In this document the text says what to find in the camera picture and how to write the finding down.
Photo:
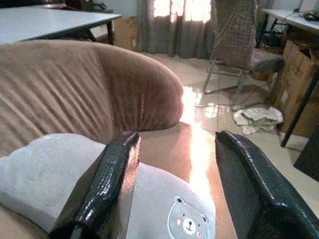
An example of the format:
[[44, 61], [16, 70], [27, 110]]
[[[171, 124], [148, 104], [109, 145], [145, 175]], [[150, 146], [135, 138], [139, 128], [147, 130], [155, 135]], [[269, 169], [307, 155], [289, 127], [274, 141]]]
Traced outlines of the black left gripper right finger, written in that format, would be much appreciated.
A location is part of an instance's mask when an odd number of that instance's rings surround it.
[[248, 138], [220, 131], [216, 162], [240, 239], [317, 239], [319, 220], [293, 185]]

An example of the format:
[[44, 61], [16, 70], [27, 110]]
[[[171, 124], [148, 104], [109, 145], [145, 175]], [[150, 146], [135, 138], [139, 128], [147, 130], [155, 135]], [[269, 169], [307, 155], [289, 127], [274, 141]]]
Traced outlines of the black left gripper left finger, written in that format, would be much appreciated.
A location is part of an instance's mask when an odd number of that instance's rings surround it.
[[51, 239], [124, 239], [127, 235], [141, 136], [124, 131], [103, 149], [77, 181]]

